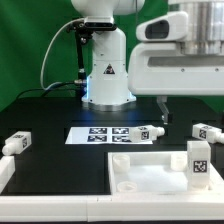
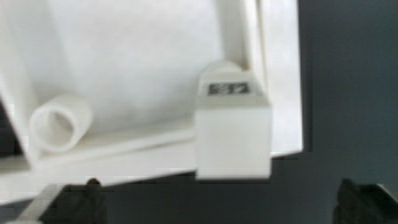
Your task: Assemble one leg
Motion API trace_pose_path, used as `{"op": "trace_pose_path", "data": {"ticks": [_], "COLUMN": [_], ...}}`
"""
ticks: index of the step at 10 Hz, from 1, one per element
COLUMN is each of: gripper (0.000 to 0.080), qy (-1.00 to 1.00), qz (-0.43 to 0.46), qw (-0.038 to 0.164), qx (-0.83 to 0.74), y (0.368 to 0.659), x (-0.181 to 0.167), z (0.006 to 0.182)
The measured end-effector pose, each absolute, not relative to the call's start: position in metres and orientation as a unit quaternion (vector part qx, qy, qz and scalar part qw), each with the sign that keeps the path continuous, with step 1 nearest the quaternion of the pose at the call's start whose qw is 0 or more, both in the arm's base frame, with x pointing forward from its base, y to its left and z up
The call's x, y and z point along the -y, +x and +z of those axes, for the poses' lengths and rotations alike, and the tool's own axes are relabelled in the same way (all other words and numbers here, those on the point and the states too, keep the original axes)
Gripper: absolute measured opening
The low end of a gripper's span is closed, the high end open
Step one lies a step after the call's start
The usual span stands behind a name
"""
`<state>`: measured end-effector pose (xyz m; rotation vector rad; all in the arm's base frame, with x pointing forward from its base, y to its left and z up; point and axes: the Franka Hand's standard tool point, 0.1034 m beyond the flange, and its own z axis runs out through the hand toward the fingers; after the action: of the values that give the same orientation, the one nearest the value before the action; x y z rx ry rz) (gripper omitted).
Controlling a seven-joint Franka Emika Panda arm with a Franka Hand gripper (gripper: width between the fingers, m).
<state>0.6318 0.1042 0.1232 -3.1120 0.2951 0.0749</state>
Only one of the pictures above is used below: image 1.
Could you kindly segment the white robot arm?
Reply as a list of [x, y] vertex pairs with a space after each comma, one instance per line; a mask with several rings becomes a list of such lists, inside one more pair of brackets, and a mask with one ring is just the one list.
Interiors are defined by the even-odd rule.
[[150, 95], [168, 116], [168, 96], [224, 95], [224, 0], [168, 0], [165, 15], [137, 26], [130, 55], [114, 17], [140, 10], [145, 0], [71, 2], [93, 33], [86, 106], [114, 111]]

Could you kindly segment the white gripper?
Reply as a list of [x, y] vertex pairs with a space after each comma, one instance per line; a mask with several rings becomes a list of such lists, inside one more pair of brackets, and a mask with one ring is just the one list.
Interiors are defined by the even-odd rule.
[[134, 95], [155, 95], [165, 125], [171, 124], [166, 96], [224, 95], [224, 53], [187, 56], [176, 43], [141, 43], [132, 51], [128, 86]]

